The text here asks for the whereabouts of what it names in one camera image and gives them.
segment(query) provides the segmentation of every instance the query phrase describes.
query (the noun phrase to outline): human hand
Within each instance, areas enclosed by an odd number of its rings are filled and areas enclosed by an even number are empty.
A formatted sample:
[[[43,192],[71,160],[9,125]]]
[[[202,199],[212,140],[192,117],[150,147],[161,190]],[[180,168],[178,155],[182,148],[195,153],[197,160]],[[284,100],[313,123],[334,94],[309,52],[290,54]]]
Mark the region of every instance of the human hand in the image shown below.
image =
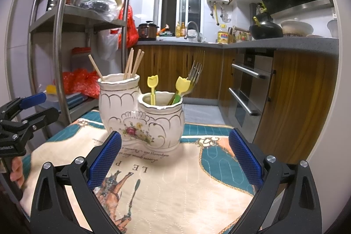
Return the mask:
[[[20,157],[12,159],[12,173],[10,174],[10,180],[17,182],[19,187],[24,183],[23,165]]]

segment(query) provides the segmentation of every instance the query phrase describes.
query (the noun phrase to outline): faucet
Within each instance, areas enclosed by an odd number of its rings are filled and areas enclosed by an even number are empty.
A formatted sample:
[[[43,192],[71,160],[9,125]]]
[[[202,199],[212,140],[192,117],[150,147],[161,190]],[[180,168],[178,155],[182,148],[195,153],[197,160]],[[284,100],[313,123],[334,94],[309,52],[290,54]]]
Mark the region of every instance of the faucet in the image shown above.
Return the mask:
[[[195,24],[196,32],[197,32],[197,34],[198,34],[198,42],[201,43],[199,27],[197,26],[196,22],[194,22],[194,21],[189,21],[188,24],[186,25],[186,34],[185,34],[184,39],[187,39],[187,38],[188,38],[188,31],[189,31],[189,24],[190,24],[190,23],[194,23],[194,24]]]

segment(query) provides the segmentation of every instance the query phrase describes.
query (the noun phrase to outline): metal screw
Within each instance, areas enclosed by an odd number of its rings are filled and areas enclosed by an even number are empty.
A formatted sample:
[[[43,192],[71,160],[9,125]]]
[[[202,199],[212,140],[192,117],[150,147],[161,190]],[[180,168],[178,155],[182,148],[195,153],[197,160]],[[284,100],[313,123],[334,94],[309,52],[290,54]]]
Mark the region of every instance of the metal screw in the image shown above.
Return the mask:
[[[82,162],[84,162],[84,158],[83,157],[78,157],[74,160],[74,162],[77,164],[77,165],[80,165]]]
[[[300,165],[303,166],[304,168],[306,168],[308,166],[308,162],[306,161],[301,161]]]
[[[43,165],[43,168],[44,169],[48,169],[48,168],[50,168],[51,167],[51,164],[50,164],[50,162],[46,162],[44,165]]]
[[[274,163],[276,161],[276,157],[269,155],[269,156],[267,156],[267,161]]]

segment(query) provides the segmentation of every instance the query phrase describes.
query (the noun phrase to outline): plastic bag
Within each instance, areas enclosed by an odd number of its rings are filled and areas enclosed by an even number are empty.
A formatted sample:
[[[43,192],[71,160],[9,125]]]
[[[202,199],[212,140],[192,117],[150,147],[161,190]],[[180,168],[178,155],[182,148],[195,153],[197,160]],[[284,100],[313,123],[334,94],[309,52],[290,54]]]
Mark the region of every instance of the plastic bag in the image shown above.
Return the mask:
[[[103,30],[99,32],[98,55],[101,59],[111,61],[116,56],[120,28]]]
[[[119,12],[118,19],[123,19],[123,6]],[[128,6],[128,18],[127,18],[127,48],[134,46],[139,39],[138,30],[135,27],[133,19],[133,10],[131,6]],[[118,47],[122,47],[122,35],[119,35]]]
[[[118,16],[115,0],[77,0],[76,6],[96,11],[104,20],[111,22]]]
[[[96,71],[89,73],[86,69],[76,69],[73,73],[63,72],[62,76],[65,94],[82,93],[92,98],[99,98],[99,76]]]

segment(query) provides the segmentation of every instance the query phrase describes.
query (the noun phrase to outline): stainless steel shelving unit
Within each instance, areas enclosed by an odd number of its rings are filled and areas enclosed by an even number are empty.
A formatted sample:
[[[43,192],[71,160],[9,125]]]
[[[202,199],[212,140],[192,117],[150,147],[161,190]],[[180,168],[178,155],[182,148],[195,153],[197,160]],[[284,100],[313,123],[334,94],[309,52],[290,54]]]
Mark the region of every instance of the stainless steel shelving unit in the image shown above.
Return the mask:
[[[91,40],[92,33],[111,28],[122,27],[122,66],[125,66],[127,58],[126,35],[127,35],[127,16],[129,0],[124,1],[123,20],[113,20],[107,22],[102,19],[96,12],[86,10],[72,5],[66,5],[66,0],[57,0],[57,5],[47,11],[43,16],[36,20],[36,12],[39,0],[34,0],[32,14],[29,23],[29,41],[28,41],[28,72],[29,82],[32,94],[36,93],[36,84],[33,70],[33,34],[36,32],[53,32],[53,63],[55,85],[57,97],[59,99],[61,114],[59,121],[64,125],[69,125],[84,113],[98,106],[98,100],[88,99],[82,104],[69,109],[64,94],[62,79],[62,62],[61,62],[61,35],[62,32],[84,32],[87,33],[87,42]]]

